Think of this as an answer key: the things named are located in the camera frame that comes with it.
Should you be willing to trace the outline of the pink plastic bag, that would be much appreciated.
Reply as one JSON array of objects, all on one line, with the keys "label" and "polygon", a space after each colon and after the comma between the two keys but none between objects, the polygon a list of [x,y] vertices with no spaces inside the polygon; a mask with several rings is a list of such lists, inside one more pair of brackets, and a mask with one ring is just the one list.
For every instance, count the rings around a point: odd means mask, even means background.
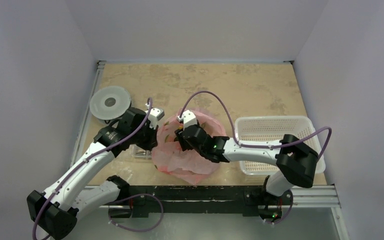
[{"label": "pink plastic bag", "polygon": [[200,156],[195,150],[183,151],[175,135],[180,127],[175,115],[162,122],[157,131],[158,145],[152,149],[151,159],[158,171],[197,185],[220,166]]}]

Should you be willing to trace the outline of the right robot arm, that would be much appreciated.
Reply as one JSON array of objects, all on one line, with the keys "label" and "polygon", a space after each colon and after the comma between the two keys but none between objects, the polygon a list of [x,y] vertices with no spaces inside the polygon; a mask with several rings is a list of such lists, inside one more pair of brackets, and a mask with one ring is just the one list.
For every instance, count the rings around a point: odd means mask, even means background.
[{"label": "right robot arm", "polygon": [[194,150],[212,163],[249,161],[278,167],[260,191],[262,200],[268,204],[294,186],[313,187],[319,154],[292,134],[262,145],[237,143],[228,136],[211,136],[197,124],[182,127],[174,133],[183,151]]}]

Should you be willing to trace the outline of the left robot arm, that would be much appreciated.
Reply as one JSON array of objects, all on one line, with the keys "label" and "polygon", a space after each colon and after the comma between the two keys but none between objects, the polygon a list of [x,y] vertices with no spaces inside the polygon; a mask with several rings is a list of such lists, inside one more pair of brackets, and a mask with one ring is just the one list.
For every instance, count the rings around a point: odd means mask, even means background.
[{"label": "left robot arm", "polygon": [[101,128],[80,159],[55,183],[27,196],[34,240],[61,240],[77,222],[101,205],[129,199],[129,184],[111,176],[93,190],[85,186],[107,164],[131,145],[150,151],[157,146],[158,121],[165,115],[156,107],[146,111],[130,107],[124,115]]}]

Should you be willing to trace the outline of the clear screw organizer box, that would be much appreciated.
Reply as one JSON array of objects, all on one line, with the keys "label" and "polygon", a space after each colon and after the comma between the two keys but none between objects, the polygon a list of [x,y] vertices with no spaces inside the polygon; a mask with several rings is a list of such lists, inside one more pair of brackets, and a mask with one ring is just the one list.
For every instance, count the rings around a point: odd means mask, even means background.
[{"label": "clear screw organizer box", "polygon": [[135,159],[150,160],[152,158],[152,152],[150,150],[144,150],[137,145],[132,147],[131,155]]}]

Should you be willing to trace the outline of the white round disc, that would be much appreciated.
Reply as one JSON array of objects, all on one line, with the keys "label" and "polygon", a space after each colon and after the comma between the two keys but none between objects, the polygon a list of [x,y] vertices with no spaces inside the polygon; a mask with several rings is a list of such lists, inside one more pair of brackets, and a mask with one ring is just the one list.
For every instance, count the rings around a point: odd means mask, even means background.
[{"label": "white round disc", "polygon": [[90,99],[89,110],[99,120],[109,121],[121,117],[132,105],[130,93],[121,86],[108,86],[98,90]]}]

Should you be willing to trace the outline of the white perforated plastic basket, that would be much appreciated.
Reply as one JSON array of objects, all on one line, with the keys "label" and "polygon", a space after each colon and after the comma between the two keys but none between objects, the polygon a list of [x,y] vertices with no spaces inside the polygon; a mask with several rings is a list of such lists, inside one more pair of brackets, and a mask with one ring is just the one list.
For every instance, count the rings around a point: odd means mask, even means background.
[{"label": "white perforated plastic basket", "polygon": [[[306,116],[250,116],[240,117],[235,121],[235,136],[238,140],[270,142],[280,140],[285,134],[298,139],[309,136],[316,130],[312,121]],[[242,172],[248,176],[265,176],[275,174],[279,169],[266,163],[241,161]]]}]

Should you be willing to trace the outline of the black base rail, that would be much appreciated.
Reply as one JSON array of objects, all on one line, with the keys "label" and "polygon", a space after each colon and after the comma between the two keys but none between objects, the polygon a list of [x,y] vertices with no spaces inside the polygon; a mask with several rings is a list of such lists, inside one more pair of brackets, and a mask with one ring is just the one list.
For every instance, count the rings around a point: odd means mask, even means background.
[{"label": "black base rail", "polygon": [[163,186],[133,185],[122,190],[120,203],[108,204],[111,218],[147,218],[165,214],[240,214],[279,220],[283,207],[293,205],[293,193],[272,196],[261,185]]}]

